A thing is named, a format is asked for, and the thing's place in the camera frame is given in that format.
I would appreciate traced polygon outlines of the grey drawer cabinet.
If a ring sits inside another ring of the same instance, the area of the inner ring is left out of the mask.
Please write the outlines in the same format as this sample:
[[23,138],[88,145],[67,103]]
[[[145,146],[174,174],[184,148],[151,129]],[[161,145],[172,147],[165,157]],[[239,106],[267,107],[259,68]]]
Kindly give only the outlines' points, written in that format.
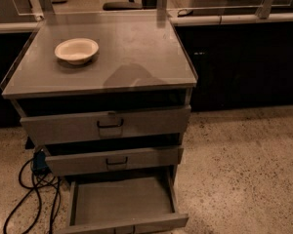
[[[88,38],[99,51],[85,64],[55,56],[61,43]],[[4,83],[3,95],[25,117],[128,111],[189,105],[196,74],[170,21],[155,11],[53,15],[45,19]],[[34,145],[48,156],[182,146],[184,133]],[[87,175],[166,170],[173,187],[178,165]]]

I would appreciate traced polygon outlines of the grey top drawer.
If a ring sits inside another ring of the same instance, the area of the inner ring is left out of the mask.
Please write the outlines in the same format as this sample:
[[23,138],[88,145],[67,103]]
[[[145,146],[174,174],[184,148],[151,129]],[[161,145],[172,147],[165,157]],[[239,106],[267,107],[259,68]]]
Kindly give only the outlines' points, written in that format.
[[25,117],[36,145],[184,133],[190,106]]

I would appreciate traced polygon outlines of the grey drawer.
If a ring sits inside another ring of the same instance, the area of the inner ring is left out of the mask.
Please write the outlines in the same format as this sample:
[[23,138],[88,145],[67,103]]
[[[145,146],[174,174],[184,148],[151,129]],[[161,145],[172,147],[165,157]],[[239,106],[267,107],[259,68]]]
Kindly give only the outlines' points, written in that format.
[[25,117],[36,145],[184,133],[190,106]]
[[74,181],[66,227],[56,234],[154,234],[187,222],[168,171],[127,171]]
[[76,176],[178,165],[183,151],[181,146],[148,147],[48,156],[46,163],[55,176]]

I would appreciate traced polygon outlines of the grey middle drawer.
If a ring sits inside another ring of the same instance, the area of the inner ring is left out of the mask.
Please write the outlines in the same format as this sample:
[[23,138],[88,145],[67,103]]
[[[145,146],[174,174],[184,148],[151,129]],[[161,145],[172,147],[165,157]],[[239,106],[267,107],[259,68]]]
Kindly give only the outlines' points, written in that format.
[[76,176],[178,165],[183,151],[181,146],[148,147],[48,156],[46,163],[55,176]]

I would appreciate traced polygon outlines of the grey bottom drawer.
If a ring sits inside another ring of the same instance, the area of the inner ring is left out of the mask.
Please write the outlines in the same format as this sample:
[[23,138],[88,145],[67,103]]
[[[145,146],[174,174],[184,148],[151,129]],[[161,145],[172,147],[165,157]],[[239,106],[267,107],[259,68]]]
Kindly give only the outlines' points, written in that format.
[[127,171],[74,181],[66,227],[56,234],[154,234],[187,222],[168,171]]

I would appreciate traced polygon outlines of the black office chair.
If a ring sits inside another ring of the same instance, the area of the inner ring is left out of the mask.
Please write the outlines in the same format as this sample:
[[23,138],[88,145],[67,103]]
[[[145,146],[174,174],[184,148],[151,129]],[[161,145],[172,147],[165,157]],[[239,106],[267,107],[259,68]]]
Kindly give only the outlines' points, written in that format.
[[107,2],[103,4],[105,11],[120,11],[120,10],[142,10],[155,9],[157,0],[142,0],[141,3],[136,3],[135,0],[127,2]]

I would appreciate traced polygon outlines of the white bowl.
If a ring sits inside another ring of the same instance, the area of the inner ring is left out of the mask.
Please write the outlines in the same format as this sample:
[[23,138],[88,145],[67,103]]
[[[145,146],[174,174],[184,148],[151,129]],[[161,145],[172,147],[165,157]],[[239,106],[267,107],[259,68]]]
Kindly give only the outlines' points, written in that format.
[[72,65],[90,61],[99,51],[96,41],[88,38],[73,38],[61,42],[55,49],[55,56]]

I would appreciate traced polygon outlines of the dark counter cabinet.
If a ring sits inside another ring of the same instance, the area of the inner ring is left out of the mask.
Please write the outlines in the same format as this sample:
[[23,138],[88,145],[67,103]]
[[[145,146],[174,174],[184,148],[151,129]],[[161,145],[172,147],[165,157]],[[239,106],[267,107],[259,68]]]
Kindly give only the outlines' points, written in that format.
[[293,104],[293,22],[178,26],[194,111]]

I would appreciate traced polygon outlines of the blue power adapter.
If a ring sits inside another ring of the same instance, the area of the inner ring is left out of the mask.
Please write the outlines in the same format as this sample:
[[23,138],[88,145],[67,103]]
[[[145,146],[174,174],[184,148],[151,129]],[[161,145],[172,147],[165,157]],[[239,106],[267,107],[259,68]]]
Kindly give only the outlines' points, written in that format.
[[46,163],[46,155],[43,151],[36,152],[33,155],[31,170],[35,175],[46,175],[50,169]]

